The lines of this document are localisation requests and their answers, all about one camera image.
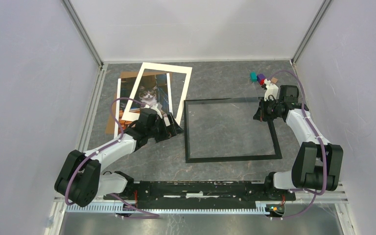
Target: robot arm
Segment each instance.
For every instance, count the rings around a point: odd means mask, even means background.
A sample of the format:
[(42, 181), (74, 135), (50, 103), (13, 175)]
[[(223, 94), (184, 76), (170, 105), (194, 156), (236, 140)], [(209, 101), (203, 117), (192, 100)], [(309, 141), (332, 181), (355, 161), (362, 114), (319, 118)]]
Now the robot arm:
[(122, 138), (118, 136), (84, 153), (74, 150), (68, 154), (54, 188), (65, 196), (74, 171), (86, 157), (95, 153), (74, 178), (69, 190), (69, 199), (84, 207), (96, 196), (111, 192), (121, 193), (127, 185), (127, 176), (121, 172), (100, 175), (101, 171), (121, 157), (137, 151), (149, 138), (155, 138), (156, 142), (160, 142), (182, 132), (171, 113), (163, 117), (155, 107), (141, 109), (139, 119), (126, 128)]
[[(273, 187), (278, 189), (322, 188), (323, 167), (315, 165), (317, 158), (322, 160), (322, 150), (318, 140), (320, 138), (326, 150), (328, 173), (326, 190), (334, 191), (338, 186), (341, 171), (343, 156), (341, 146), (331, 144), (320, 134), (316, 125), (311, 121), (310, 112), (306, 106), (302, 110), (302, 104), (298, 102), (298, 87), (283, 85), (280, 87), (279, 94), (279, 99), (266, 99), (267, 95), (261, 97), (254, 119), (270, 121), (282, 118), (293, 130), (301, 148), (292, 170), (274, 173)], [(311, 122), (319, 136), (315, 136), (306, 119)]]

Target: cat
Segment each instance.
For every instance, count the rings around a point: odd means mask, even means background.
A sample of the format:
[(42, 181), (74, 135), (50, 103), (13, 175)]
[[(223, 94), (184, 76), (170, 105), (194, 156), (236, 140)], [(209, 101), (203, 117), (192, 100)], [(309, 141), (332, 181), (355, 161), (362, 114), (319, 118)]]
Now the cat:
[(155, 85), (153, 88), (146, 88), (145, 86), (139, 86), (139, 101), (145, 103), (152, 107), (154, 104), (158, 103), (158, 86)]

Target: white panel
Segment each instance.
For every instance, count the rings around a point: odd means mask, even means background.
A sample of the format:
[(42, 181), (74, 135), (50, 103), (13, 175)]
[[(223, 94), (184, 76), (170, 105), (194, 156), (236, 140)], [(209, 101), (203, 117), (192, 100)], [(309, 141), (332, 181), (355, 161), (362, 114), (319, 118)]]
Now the white panel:
[(0, 1), (0, 234), (43, 233), (97, 69), (59, 0)]
[(316, 125), (344, 149), (358, 231), (376, 234), (376, 1), (334, 1), (297, 71)]
[(322, 0), (72, 0), (105, 61), (291, 58)]

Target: black frame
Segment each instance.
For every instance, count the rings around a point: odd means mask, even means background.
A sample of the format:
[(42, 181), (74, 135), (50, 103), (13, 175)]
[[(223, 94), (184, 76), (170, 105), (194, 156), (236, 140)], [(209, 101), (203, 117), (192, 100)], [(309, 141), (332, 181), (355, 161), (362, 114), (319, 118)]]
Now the black frame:
[(190, 104), (224, 104), (224, 103), (246, 103), (259, 102), (259, 98), (223, 98), (223, 99), (192, 99), (184, 101), (184, 127), (185, 127), (185, 163), (215, 163), (215, 162), (236, 162), (236, 161), (255, 161), (282, 159), (278, 137), (276, 135), (275, 125), (272, 120), (268, 121), (270, 135), (272, 136), (275, 154), (252, 155), (252, 156), (232, 156), (232, 157), (214, 157), (214, 158), (190, 158), (189, 151), (189, 127), (188, 127), (188, 105)]

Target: small cube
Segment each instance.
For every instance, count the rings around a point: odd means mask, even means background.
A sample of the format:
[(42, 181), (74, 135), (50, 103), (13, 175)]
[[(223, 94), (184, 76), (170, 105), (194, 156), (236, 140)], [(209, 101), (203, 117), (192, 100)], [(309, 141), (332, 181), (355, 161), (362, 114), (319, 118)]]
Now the small cube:
[(266, 77), (264, 76), (263, 73), (260, 73), (259, 75), (257, 75), (257, 81), (261, 82), (264, 79), (266, 79)]
[(252, 82), (257, 82), (257, 75), (255, 72), (250, 73), (250, 79), (252, 80)]
[(275, 78), (275, 77), (272, 77), (272, 79), (270, 80), (271, 83), (273, 84), (276, 84), (278, 82), (278, 79)]

